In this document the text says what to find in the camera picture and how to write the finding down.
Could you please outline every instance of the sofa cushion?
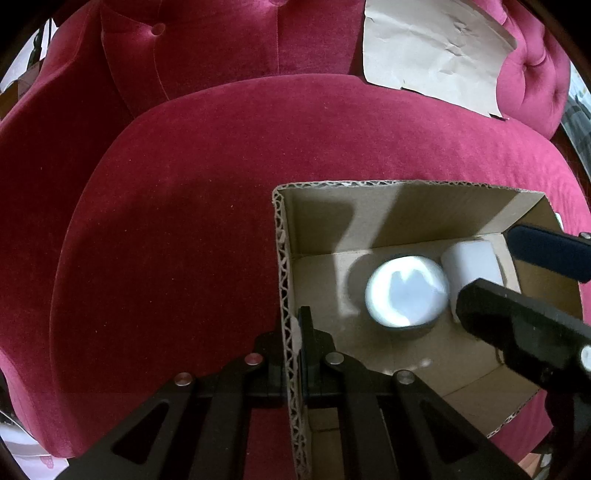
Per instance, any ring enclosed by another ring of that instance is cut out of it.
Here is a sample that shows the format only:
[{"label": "sofa cushion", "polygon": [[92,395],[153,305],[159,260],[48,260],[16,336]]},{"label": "sofa cushion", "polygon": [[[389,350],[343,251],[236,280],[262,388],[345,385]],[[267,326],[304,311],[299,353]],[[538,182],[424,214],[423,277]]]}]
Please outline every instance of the sofa cushion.
[{"label": "sofa cushion", "polygon": [[564,111],[570,61],[548,29],[519,0],[475,0],[517,40],[496,86],[503,114],[552,138]]},{"label": "sofa cushion", "polygon": [[0,122],[0,368],[19,419],[56,456],[72,455],[49,354],[57,261],[86,181],[129,121],[95,1],[56,32],[39,77]]},{"label": "sofa cushion", "polygon": [[[477,0],[518,41],[499,75],[501,112],[550,138],[569,60],[518,0]],[[365,0],[104,0],[103,45],[130,110],[205,88],[297,73],[362,75]]]},{"label": "sofa cushion", "polygon": [[[516,120],[333,74],[247,80],[166,102],[104,155],[63,245],[52,354],[76,451],[177,372],[215,372],[273,329],[273,188],[349,179],[541,190],[567,232],[591,229],[564,159]],[[582,292],[587,313],[591,285]],[[499,446],[519,459],[548,432],[544,415],[524,409],[518,419],[540,427]]]}]

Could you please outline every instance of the silver screw head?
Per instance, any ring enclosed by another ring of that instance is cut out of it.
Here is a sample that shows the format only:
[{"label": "silver screw head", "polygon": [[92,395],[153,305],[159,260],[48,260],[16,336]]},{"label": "silver screw head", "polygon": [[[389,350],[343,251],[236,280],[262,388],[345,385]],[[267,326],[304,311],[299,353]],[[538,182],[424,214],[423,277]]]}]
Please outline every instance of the silver screw head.
[{"label": "silver screw head", "polygon": [[256,365],[260,365],[265,358],[260,353],[249,353],[246,357],[244,357],[244,361],[247,365],[251,367],[255,367]]},{"label": "silver screw head", "polygon": [[176,383],[179,387],[186,387],[193,382],[193,376],[187,372],[179,373],[176,377],[174,377],[174,383]]},{"label": "silver screw head", "polygon": [[345,357],[342,353],[339,352],[331,352],[326,354],[326,363],[329,365],[340,365],[345,361]]},{"label": "silver screw head", "polygon": [[580,353],[581,367],[588,373],[591,373],[591,345],[585,345]]},{"label": "silver screw head", "polygon": [[398,370],[396,372],[396,380],[402,385],[410,385],[414,382],[414,373],[410,370]]}]

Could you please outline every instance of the cardboard box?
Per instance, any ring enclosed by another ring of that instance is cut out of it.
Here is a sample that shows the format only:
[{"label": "cardboard box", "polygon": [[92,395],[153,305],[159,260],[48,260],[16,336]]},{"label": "cardboard box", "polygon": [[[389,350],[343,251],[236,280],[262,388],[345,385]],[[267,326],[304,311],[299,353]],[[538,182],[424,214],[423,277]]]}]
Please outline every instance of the cardboard box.
[{"label": "cardboard box", "polygon": [[12,107],[29,91],[33,82],[39,75],[43,60],[33,64],[17,80],[12,82],[6,90],[0,93],[0,120],[3,120]]},{"label": "cardboard box", "polygon": [[277,187],[274,206],[292,440],[301,478],[317,464],[312,456],[326,451],[334,460],[340,446],[328,442],[338,439],[327,434],[338,429],[334,412],[308,415],[301,402],[300,306],[311,307],[314,327],[329,332],[337,350],[379,372],[414,370],[487,435],[510,421],[537,387],[505,367],[493,347],[466,333],[449,309],[433,330],[413,340],[374,322],[364,302],[372,272],[396,255],[439,262],[453,243],[484,238],[493,245],[506,287],[582,318],[575,281],[512,259],[506,246],[504,232],[516,223],[560,230],[544,193],[467,183],[328,181]]}]

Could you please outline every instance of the white foam block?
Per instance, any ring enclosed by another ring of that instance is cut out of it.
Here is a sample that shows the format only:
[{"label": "white foam block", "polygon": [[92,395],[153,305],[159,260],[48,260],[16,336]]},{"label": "white foam block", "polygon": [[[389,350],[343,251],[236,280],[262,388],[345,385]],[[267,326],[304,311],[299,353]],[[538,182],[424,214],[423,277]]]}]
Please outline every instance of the white foam block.
[{"label": "white foam block", "polygon": [[449,282],[450,304],[455,321],[457,295],[460,290],[478,278],[503,285],[503,276],[499,268],[492,244],[486,240],[468,240],[458,242],[443,252],[441,266]]}]

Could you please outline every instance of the white container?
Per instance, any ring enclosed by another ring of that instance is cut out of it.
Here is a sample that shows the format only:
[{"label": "white container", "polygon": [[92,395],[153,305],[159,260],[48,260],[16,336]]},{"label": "white container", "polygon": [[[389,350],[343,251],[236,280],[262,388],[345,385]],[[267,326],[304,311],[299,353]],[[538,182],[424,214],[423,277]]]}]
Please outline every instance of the white container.
[{"label": "white container", "polygon": [[467,240],[452,245],[441,255],[441,265],[449,281],[452,315],[457,322],[460,321],[456,314],[457,295],[463,287],[477,278],[503,285],[495,251],[486,240]]},{"label": "white container", "polygon": [[399,257],[382,264],[365,289],[369,314],[391,328],[425,327],[441,315],[448,301],[445,273],[426,257]]}]

